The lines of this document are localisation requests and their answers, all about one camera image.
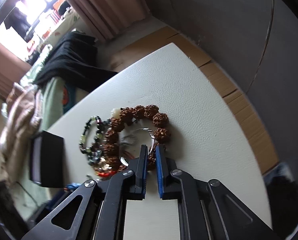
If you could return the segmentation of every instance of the blue gripper pad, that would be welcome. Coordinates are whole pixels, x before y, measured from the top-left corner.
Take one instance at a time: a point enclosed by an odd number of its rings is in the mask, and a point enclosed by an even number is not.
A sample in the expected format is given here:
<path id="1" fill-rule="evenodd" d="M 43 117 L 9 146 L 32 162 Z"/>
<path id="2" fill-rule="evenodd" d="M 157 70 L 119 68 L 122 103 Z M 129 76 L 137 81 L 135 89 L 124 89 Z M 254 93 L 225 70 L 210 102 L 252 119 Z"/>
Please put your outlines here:
<path id="1" fill-rule="evenodd" d="M 161 156 L 159 152 L 159 147 L 156 147 L 156 164 L 157 164 L 157 180 L 158 180 L 158 191 L 159 197 L 163 196 L 163 175 L 161 166 Z"/>

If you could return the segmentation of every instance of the gray wall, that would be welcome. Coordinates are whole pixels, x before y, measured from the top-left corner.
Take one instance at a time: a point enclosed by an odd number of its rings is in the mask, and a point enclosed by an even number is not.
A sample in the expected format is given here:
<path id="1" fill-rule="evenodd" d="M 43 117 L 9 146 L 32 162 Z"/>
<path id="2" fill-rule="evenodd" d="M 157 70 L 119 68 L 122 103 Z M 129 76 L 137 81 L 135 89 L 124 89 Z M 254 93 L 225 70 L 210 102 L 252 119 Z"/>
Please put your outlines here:
<path id="1" fill-rule="evenodd" d="M 154 16 L 193 39 L 248 92 L 280 160 L 288 162 L 298 181 L 298 20 L 290 9 L 275 0 L 268 46 L 259 65 L 271 0 L 146 2 Z"/>
<path id="2" fill-rule="evenodd" d="M 298 19 L 275 0 L 268 46 L 248 97 L 298 181 Z"/>

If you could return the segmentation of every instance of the metal screw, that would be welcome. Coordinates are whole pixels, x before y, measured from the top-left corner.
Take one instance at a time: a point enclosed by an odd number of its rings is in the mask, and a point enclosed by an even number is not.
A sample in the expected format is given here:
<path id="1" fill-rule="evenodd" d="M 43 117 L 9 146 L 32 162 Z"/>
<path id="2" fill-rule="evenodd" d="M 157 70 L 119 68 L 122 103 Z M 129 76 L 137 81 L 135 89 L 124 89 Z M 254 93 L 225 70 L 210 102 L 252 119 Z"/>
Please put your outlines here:
<path id="1" fill-rule="evenodd" d="M 133 174 L 133 171 L 132 170 L 124 170 L 122 172 L 123 176 L 131 176 Z"/>
<path id="2" fill-rule="evenodd" d="M 213 187 L 218 187 L 220 185 L 220 181 L 217 180 L 217 179 L 212 179 L 210 181 L 210 184 L 213 186 Z"/>
<path id="3" fill-rule="evenodd" d="M 182 170 L 175 169 L 172 171 L 172 174 L 175 176 L 180 176 L 182 174 Z"/>
<path id="4" fill-rule="evenodd" d="M 88 179 L 87 181 L 85 181 L 86 187 L 93 187 L 94 185 L 95 185 L 95 182 L 92 179 Z"/>

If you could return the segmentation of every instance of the white bead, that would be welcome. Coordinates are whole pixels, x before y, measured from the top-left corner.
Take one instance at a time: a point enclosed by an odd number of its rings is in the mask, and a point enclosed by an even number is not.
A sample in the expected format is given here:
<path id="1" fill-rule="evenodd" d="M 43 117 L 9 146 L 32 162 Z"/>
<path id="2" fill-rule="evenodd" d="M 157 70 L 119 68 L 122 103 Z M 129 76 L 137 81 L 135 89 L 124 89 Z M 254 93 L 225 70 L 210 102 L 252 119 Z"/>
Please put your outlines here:
<path id="1" fill-rule="evenodd" d="M 111 110 L 111 117 L 120 119 L 120 108 L 114 108 Z"/>

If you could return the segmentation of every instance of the beige clothing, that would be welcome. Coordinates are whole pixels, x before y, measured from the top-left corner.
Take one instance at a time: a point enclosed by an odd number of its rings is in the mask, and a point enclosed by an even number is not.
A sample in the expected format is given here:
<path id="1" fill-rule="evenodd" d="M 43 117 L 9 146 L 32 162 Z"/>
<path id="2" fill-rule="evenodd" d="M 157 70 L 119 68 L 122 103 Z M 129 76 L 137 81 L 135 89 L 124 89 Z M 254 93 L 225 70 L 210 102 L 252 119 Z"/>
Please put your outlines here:
<path id="1" fill-rule="evenodd" d="M 0 136 L 2 169 L 10 184 L 17 181 L 24 165 L 29 139 L 39 128 L 41 106 L 41 90 L 37 91 L 35 85 L 30 85 L 24 89 L 10 109 L 6 126 Z"/>

